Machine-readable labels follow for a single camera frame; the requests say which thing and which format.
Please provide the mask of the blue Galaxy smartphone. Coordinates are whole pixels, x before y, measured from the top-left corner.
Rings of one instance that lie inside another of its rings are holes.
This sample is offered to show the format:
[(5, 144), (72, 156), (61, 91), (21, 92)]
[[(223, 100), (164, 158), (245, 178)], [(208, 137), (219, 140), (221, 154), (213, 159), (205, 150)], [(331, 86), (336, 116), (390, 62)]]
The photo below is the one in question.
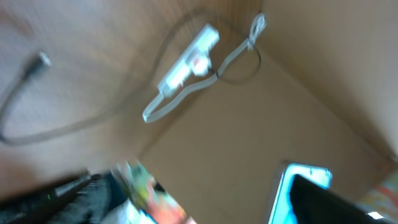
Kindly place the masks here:
[(264, 223), (299, 223), (300, 206), (306, 205), (312, 193), (329, 189), (332, 178), (327, 167), (282, 161), (271, 181)]

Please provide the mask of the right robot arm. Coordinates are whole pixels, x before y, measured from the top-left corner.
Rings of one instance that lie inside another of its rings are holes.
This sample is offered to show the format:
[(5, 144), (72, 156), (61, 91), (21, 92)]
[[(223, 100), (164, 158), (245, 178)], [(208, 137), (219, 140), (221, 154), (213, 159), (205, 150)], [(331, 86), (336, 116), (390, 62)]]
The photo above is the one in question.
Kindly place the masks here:
[(195, 223), (140, 163), (87, 171), (1, 200), (1, 223)]

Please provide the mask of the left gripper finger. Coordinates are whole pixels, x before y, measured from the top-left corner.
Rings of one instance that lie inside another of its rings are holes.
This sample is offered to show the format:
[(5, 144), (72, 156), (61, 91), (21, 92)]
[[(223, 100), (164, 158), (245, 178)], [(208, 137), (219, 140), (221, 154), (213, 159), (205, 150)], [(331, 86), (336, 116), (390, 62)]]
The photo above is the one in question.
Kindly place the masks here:
[(358, 202), (331, 190), (312, 193), (301, 205), (298, 224), (391, 224), (397, 223), (397, 205), (381, 194), (371, 193)]

